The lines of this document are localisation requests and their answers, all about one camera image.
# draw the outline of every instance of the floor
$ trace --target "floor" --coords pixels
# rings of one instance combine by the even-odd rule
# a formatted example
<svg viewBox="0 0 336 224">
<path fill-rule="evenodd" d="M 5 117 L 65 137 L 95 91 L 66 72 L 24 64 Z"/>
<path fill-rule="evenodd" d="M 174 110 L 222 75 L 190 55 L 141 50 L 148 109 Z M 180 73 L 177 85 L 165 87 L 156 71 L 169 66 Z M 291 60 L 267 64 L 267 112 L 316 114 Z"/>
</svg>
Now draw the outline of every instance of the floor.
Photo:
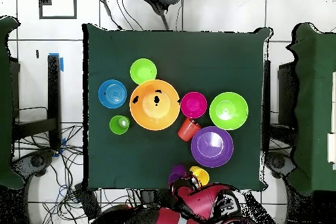
<svg viewBox="0 0 336 224">
<path fill-rule="evenodd" d="M 52 0 L 52 5 L 43 6 L 43 15 L 74 15 L 72 2 Z M 153 12 L 149 4 L 141 0 L 123 0 L 123 3 L 128 13 L 145 30 L 163 30 L 161 18 Z M 124 29 L 130 30 L 116 0 L 108 0 L 108 5 L 114 20 Z M 172 30 L 181 30 L 180 6 L 181 2 L 170 6 L 166 15 Z M 330 32 L 336 27 L 333 19 L 336 15 L 335 0 L 184 0 L 183 13 L 184 31 L 253 32 L 264 26 L 274 30 L 268 49 L 273 112 L 278 111 L 278 66 L 294 60 L 293 55 L 285 48 L 291 42 L 294 26 L 301 22 L 311 22 L 321 32 Z M 11 55 L 17 57 L 21 63 L 20 108 L 47 106 L 46 59 L 49 53 L 59 53 L 64 59 L 64 71 L 61 72 L 62 128 L 76 125 L 78 129 L 83 123 L 81 24 L 92 23 L 107 30 L 115 30 L 116 26 L 106 14 L 104 6 L 99 0 L 77 0 L 77 19 L 39 19 L 38 0 L 0 0 L 0 16 L 3 15 L 17 17 L 21 23 L 17 30 L 10 33 L 8 42 Z M 130 18 L 129 22 L 135 30 L 140 29 Z M 43 109 L 20 112 L 21 121 L 40 118 L 45 118 Z M 273 123 L 277 122 L 277 113 L 271 113 L 271 120 Z M 64 138 L 68 137 L 68 132 L 64 132 Z M 72 138 L 71 144 L 83 145 L 81 130 Z M 15 158 L 30 151 L 23 141 L 15 147 Z M 83 166 L 80 165 L 83 157 L 79 155 L 75 162 L 78 165 L 72 166 L 72 174 L 74 183 L 78 183 L 83 178 Z M 52 165 L 58 174 L 58 180 L 62 182 L 64 164 L 59 157 L 54 157 Z M 253 195 L 276 222 L 281 224 L 287 209 L 284 182 L 273 178 L 266 168 L 261 173 L 264 174 L 268 188 L 262 192 L 254 192 Z M 48 168 L 41 178 L 33 178 L 28 196 L 31 224 L 42 224 L 47 213 L 43 203 L 48 207 L 53 206 L 58 194 L 59 186 L 52 168 Z M 125 195 L 126 190 L 97 192 L 98 201 L 104 208 L 113 199 Z M 114 204 L 118 201 L 124 203 L 124 199 L 121 198 Z"/>
</svg>

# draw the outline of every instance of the green bowl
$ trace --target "green bowl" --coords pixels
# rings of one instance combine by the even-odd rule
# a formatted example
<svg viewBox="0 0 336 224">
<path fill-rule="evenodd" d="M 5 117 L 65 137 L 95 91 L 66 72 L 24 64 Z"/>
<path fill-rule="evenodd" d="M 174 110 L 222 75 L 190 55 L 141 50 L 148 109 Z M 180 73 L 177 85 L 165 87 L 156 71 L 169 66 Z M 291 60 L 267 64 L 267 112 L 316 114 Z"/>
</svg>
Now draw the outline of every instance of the green bowl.
<svg viewBox="0 0 336 224">
<path fill-rule="evenodd" d="M 129 128 L 129 119 L 125 116 L 114 116 L 110 120 L 110 129 L 115 134 L 124 134 Z"/>
<path fill-rule="evenodd" d="M 233 130 L 241 127 L 249 114 L 245 99 L 233 92 L 221 93 L 210 105 L 210 118 L 215 126 Z"/>
<path fill-rule="evenodd" d="M 156 78 L 156 66 L 155 64 L 146 58 L 136 60 L 131 66 L 131 78 L 140 85 L 148 80 L 154 80 Z"/>
</svg>

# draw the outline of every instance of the red cup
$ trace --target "red cup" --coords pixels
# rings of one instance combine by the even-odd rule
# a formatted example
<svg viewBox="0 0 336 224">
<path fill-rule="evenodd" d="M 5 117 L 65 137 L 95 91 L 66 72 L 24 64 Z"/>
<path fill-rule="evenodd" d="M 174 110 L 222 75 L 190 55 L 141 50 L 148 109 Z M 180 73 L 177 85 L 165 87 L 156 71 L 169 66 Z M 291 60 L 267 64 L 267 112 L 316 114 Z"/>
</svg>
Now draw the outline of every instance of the red cup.
<svg viewBox="0 0 336 224">
<path fill-rule="evenodd" d="M 178 131 L 177 135 L 183 140 L 188 142 L 195 134 L 201 129 L 201 126 L 193 119 L 186 118 L 182 127 Z"/>
</svg>

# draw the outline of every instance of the yellow cup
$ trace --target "yellow cup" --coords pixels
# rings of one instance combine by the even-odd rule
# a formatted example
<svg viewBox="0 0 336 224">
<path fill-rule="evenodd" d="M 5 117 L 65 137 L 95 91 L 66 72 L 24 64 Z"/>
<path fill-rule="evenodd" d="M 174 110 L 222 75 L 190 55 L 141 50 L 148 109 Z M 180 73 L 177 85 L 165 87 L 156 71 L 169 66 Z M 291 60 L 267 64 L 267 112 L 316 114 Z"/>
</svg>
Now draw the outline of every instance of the yellow cup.
<svg viewBox="0 0 336 224">
<path fill-rule="evenodd" d="M 194 175 L 198 182 L 200 183 L 200 186 L 204 186 L 207 185 L 210 177 L 209 174 L 202 168 L 198 167 L 198 166 L 192 166 L 189 171 L 192 172 L 192 175 Z"/>
</svg>

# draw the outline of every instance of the purple cup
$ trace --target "purple cup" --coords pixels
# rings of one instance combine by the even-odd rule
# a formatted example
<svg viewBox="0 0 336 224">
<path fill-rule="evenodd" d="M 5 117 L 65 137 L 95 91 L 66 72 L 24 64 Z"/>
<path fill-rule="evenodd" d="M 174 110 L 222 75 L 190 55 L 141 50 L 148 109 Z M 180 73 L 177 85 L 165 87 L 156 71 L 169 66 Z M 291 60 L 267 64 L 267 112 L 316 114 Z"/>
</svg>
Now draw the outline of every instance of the purple cup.
<svg viewBox="0 0 336 224">
<path fill-rule="evenodd" d="M 227 163 L 234 151 L 230 134 L 218 127 L 204 127 L 192 138 L 192 156 L 205 167 L 219 167 Z"/>
<path fill-rule="evenodd" d="M 170 187 L 172 183 L 176 180 L 186 176 L 186 168 L 183 165 L 175 165 L 168 177 L 168 186 Z"/>
</svg>

